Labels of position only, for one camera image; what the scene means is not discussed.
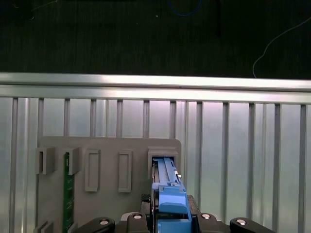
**rectangular slot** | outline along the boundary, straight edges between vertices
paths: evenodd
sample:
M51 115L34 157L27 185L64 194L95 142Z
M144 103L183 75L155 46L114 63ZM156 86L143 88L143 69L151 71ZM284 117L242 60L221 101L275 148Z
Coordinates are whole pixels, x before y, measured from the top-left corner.
M100 151L88 150L85 165L85 191L97 192L99 188Z
M132 152L119 153L119 193L129 193L132 188Z
M39 152L39 173L42 173L43 170L43 152Z
M37 148L36 150L36 172L47 175L55 170L55 149Z

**vertical metal slat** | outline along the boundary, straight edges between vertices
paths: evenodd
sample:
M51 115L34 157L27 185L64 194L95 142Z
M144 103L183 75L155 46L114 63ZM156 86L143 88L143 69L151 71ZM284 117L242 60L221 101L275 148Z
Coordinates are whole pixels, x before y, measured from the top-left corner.
M248 192L249 105L229 104L228 184L226 222L246 216Z
M91 100L91 105L90 105L90 123L89 123L89 135L91 137L95 137L96 135L96 100Z
M15 227L15 193L16 193L16 161L17 161L17 114L18 99L12 104L12 134L11 134L11 161L10 161L10 195L9 195L9 233Z
M246 216L253 218L254 160L255 160L255 105L249 104L248 115L248 182Z
M116 137L122 137L123 101L117 101L117 128Z
M307 107L300 108L300 155L299 155L299 207L298 233L305 232L306 221L306 142L307 142Z
M187 193L200 201L201 149L197 148L197 102L187 102L186 108L186 176Z
M0 98L0 229L5 233L9 231L12 106L12 98Z
M32 232L35 228L35 206L36 206L36 174L35 174L35 150L38 138L38 99L29 99L28 117L28 155L27 155L27 183L25 184L26 195L24 203L27 232Z
M311 105L307 105L306 109L307 125L306 125L306 191L305 197L305 233L311 232Z
M186 143L186 102L176 102L175 138L181 143L181 169L180 174L185 175L185 143Z
M26 225L24 222L24 203L27 183L27 157L28 157L28 130L29 130L29 99L18 99L17 110L17 155L16 155L16 192L15 192L15 232L22 232Z
M96 100L96 129L95 135L97 137L106 136L107 124L107 101Z
M255 105L255 137L254 137L254 183L253 183L253 208L252 216L253 220L262 224L262 190L264 174L262 173L264 168L264 119L265 111L264 104Z
M281 105L278 231L298 231L300 105Z
M143 110L143 126L142 126L142 137L149 137L149 116L150 116L150 103L149 101L144 101Z
M201 211L222 216L223 104L203 103Z
M263 107L263 176L261 215L263 224L272 229L273 227L273 187L274 187L274 156L275 156L275 106L266 104Z
M117 136L117 101L107 101L107 126L106 136L116 137Z
M176 102L171 102L170 107L170 138L176 138Z

